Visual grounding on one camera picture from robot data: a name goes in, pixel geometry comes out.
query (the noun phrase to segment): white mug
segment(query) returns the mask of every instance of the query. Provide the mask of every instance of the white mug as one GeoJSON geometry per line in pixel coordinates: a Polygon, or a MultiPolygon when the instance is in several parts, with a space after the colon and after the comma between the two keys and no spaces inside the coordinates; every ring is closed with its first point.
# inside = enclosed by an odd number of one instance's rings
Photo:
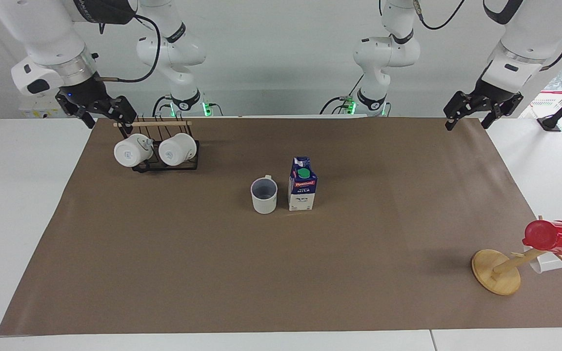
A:
{"type": "Polygon", "coordinates": [[[159,154],[165,164],[176,166],[197,154],[197,143],[190,135],[179,133],[160,144],[159,154]]]}
{"type": "Polygon", "coordinates": [[[530,262],[530,266],[536,273],[544,273],[562,268],[562,261],[553,253],[544,253],[530,262]]]}
{"type": "Polygon", "coordinates": [[[114,146],[114,158],[125,167],[137,166],[153,156],[153,139],[142,134],[132,134],[114,146]]]}
{"type": "Polygon", "coordinates": [[[277,191],[277,183],[269,175],[254,181],[250,185],[250,196],[253,198],[255,211],[261,214],[274,211],[277,208],[277,191]]]}

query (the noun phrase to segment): white table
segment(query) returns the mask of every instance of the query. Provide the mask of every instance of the white table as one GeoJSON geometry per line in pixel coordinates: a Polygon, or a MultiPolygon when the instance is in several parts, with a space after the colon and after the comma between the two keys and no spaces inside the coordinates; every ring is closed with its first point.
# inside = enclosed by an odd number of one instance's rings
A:
{"type": "MultiPolygon", "coordinates": [[[[498,120],[489,135],[531,209],[562,219],[562,136],[521,119],[498,120]],[[547,179],[560,181],[548,187],[547,179]]],[[[88,136],[78,120],[0,120],[0,321],[88,136]]],[[[0,350],[432,351],[435,342],[440,351],[525,350],[532,343],[536,350],[554,351],[562,346],[557,340],[562,329],[63,335],[0,338],[0,350]]]]}

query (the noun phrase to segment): round wooden base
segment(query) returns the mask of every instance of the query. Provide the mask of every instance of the round wooden base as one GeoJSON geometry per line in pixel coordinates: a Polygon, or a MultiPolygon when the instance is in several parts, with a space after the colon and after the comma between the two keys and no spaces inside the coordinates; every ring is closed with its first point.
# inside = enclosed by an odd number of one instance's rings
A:
{"type": "Polygon", "coordinates": [[[472,258],[472,271],[478,282],[498,295],[512,295],[520,288],[520,272],[513,268],[502,274],[493,273],[493,268],[509,260],[495,250],[478,251],[472,258]]]}

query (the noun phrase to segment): red mug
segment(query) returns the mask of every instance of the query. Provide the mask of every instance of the red mug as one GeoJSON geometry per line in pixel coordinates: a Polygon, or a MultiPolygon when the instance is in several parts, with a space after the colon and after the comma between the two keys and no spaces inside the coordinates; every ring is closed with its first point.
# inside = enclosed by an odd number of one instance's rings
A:
{"type": "Polygon", "coordinates": [[[562,220],[535,220],[524,233],[524,245],[562,255],[562,220]]]}

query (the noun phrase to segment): white device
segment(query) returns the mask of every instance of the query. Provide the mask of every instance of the white device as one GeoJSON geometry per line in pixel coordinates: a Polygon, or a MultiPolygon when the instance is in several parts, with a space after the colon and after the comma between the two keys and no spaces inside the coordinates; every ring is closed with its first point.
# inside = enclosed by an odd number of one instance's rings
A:
{"type": "Polygon", "coordinates": [[[370,37],[355,46],[353,57],[363,69],[361,86],[353,94],[355,113],[377,116],[383,113],[390,86],[388,67],[406,67],[420,58],[420,43],[413,37],[416,13],[412,0],[387,0],[381,22],[390,35],[370,37]]]}
{"type": "Polygon", "coordinates": [[[68,118],[52,95],[21,96],[19,111],[25,118],[68,118]]]}

